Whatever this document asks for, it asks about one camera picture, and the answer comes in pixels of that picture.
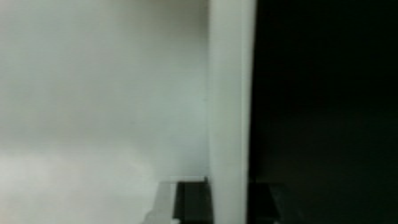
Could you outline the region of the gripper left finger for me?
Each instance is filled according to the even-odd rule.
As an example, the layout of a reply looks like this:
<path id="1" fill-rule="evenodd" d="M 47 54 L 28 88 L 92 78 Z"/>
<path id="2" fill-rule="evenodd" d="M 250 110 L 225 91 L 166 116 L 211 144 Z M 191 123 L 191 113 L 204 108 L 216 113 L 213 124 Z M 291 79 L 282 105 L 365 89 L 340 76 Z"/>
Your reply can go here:
<path id="1" fill-rule="evenodd" d="M 157 184 L 152 208 L 140 224 L 213 224 L 205 177 L 186 177 Z"/>

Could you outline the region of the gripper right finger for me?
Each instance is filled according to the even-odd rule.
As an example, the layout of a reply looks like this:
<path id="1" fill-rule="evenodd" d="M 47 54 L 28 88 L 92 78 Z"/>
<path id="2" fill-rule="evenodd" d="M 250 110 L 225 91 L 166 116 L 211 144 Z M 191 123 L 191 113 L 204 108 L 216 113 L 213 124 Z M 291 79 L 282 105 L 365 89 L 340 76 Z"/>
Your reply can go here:
<path id="1" fill-rule="evenodd" d="M 296 224 L 296 211 L 282 184 L 248 184 L 246 221 L 248 224 Z"/>

